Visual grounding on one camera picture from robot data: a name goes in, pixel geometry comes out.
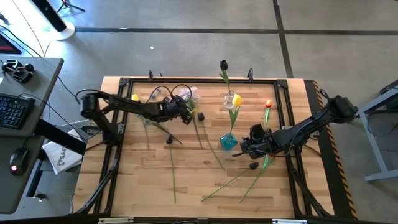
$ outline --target blue vase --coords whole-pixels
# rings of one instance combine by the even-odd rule
[[[220,138],[220,143],[223,149],[229,151],[238,143],[238,141],[233,134],[228,133]]]

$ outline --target wooden tabletop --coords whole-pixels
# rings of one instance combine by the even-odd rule
[[[101,90],[116,93],[120,77],[104,77]],[[288,79],[290,99],[296,123],[311,116],[307,93],[302,79]],[[169,88],[176,83],[162,83]],[[159,83],[135,83],[133,93],[140,100],[146,101],[152,90]],[[200,202],[254,162],[248,155],[231,157],[240,152],[239,144],[232,151],[225,151],[220,146],[220,137],[230,129],[228,110],[222,105],[226,93],[225,84],[195,83],[200,96],[198,109],[205,114],[203,122],[197,121],[203,149],[200,147],[193,123],[185,125],[177,118],[164,123],[166,128],[183,145],[174,141],[165,143],[166,134],[154,126],[147,132],[142,121],[135,114],[130,114],[119,166],[118,180],[114,193],[112,216],[129,217],[211,217],[211,218],[293,218],[292,199],[285,159],[277,158],[259,178],[246,198],[239,203],[248,187],[261,170],[263,159],[256,170],[247,171],[214,196]],[[241,110],[233,129],[237,139],[246,137],[254,124],[264,124],[264,102],[271,99],[269,127],[278,130],[279,119],[275,103],[274,86],[267,84],[231,84],[242,97]],[[155,100],[162,100],[167,91]],[[216,155],[225,167],[218,164],[205,139],[203,127]],[[88,147],[100,142],[102,137],[95,136]],[[318,143],[309,140],[309,146],[319,151]],[[177,202],[174,203],[173,177],[170,160],[170,148],[174,160]],[[73,198],[76,210],[80,208],[98,185],[105,145],[89,150],[81,166],[81,171]],[[322,159],[313,151],[303,148],[303,166],[308,188],[326,211],[333,213],[328,184]],[[104,191],[101,210],[104,209],[108,188]],[[303,209],[302,193],[298,190],[300,207]]]

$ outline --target white paper bag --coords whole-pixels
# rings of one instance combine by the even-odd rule
[[[81,138],[77,137],[79,135],[74,129],[69,131],[68,134],[74,135],[74,138],[77,138],[81,141]],[[49,142],[45,144],[43,149],[47,154],[47,157],[50,159],[55,175],[58,175],[59,173],[71,167],[81,164],[83,157],[82,155],[77,154],[55,142]]]

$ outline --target clear glass vase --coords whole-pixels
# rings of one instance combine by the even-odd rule
[[[236,94],[236,92],[234,90],[227,90],[227,93],[224,96],[224,106],[227,109],[232,109],[235,107],[235,105],[232,103],[232,100],[234,98],[234,95]]]
[[[237,145],[238,141],[232,133],[228,133],[220,138],[221,147],[225,150],[231,150],[235,145]]]

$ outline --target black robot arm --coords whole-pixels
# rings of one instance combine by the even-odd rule
[[[86,94],[81,98],[80,114],[98,125],[103,132],[104,144],[116,145],[121,141],[118,126],[110,123],[105,116],[113,110],[139,114],[158,123],[181,117],[183,123],[189,124],[192,117],[186,106],[186,101],[178,95],[171,97],[171,100],[164,98],[159,102],[141,103],[98,91]],[[101,109],[99,99],[103,99],[108,105]]]
[[[328,98],[326,106],[313,116],[292,126],[275,132],[263,130],[261,124],[250,128],[250,136],[240,143],[242,153],[248,153],[252,159],[266,154],[276,155],[284,150],[290,152],[294,146],[303,146],[315,131],[322,131],[329,123],[347,123],[355,119],[357,107],[353,106],[347,97],[336,96]]]

